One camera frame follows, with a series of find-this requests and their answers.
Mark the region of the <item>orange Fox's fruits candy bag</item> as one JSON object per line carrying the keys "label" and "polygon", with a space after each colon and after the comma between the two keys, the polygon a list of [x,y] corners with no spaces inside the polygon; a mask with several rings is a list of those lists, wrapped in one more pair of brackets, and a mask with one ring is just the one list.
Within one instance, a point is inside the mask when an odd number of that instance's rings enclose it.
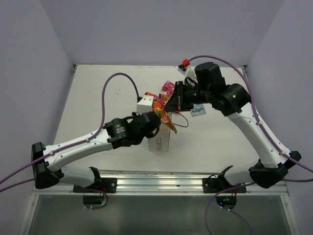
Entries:
{"label": "orange Fox's fruits candy bag", "polygon": [[153,103],[153,112],[156,114],[160,119],[161,122],[166,125],[169,129],[173,130],[174,133],[177,133],[177,129],[175,125],[172,123],[171,118],[169,117],[168,113],[163,109],[165,104],[160,100],[159,96],[146,92],[145,95],[150,95],[154,97]]}

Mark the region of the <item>white paper coffee bag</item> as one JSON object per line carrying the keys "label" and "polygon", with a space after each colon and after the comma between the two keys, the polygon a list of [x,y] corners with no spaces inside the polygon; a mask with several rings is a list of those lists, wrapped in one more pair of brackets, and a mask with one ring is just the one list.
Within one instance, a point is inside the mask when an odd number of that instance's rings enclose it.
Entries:
{"label": "white paper coffee bag", "polygon": [[[172,117],[179,117],[184,119],[184,123],[178,124],[177,122],[172,122]],[[172,122],[172,126],[175,128],[177,127],[183,127],[187,128],[189,126],[189,122],[187,118],[179,112],[171,112],[168,113],[168,118]],[[161,125],[159,127],[159,131],[157,134],[155,134],[154,137],[148,139],[148,146],[150,152],[167,152],[169,151],[169,143],[170,143],[170,135],[171,133],[175,133],[173,129],[171,129],[167,123],[161,122]]]}

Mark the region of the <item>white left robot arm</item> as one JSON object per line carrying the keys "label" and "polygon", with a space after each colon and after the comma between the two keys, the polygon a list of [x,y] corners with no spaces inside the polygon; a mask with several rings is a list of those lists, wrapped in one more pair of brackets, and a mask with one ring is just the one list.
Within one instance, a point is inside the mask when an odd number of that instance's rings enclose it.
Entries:
{"label": "white left robot arm", "polygon": [[139,145],[144,138],[154,137],[160,125],[160,118],[153,112],[133,113],[105,123],[96,133],[62,144],[33,144],[31,157],[35,188],[45,189],[63,183],[86,188],[90,192],[104,190],[105,183],[97,168],[77,168],[70,163],[98,152]]}

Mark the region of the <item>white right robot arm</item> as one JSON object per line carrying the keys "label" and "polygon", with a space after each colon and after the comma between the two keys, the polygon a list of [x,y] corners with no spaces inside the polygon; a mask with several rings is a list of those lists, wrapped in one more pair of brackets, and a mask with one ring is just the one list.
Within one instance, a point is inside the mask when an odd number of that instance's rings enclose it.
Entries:
{"label": "white right robot arm", "polygon": [[285,147],[260,115],[253,111],[247,90],[238,83],[226,84],[217,64],[206,62],[192,69],[185,61],[178,70],[184,75],[184,81],[175,83],[165,111],[186,112],[196,104],[209,103],[241,130],[259,157],[253,165],[228,166],[216,178],[209,180],[213,188],[229,192],[238,184],[250,182],[270,188],[284,179],[295,165],[294,161],[301,160],[300,153]]}

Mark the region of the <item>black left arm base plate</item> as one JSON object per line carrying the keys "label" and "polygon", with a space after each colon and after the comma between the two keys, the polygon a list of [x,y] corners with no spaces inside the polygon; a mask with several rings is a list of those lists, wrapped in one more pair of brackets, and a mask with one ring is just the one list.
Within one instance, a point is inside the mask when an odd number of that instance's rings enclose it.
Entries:
{"label": "black left arm base plate", "polygon": [[83,188],[81,186],[74,185],[74,193],[116,193],[117,179],[116,178],[101,178],[92,185]]}

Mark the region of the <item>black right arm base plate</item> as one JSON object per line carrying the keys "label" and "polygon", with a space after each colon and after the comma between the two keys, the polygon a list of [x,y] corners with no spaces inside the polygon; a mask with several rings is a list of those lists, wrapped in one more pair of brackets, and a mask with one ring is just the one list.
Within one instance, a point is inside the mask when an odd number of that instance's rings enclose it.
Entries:
{"label": "black right arm base plate", "polygon": [[219,175],[210,175],[202,178],[202,188],[204,193],[217,193],[239,185],[240,184],[231,185],[224,177]]}

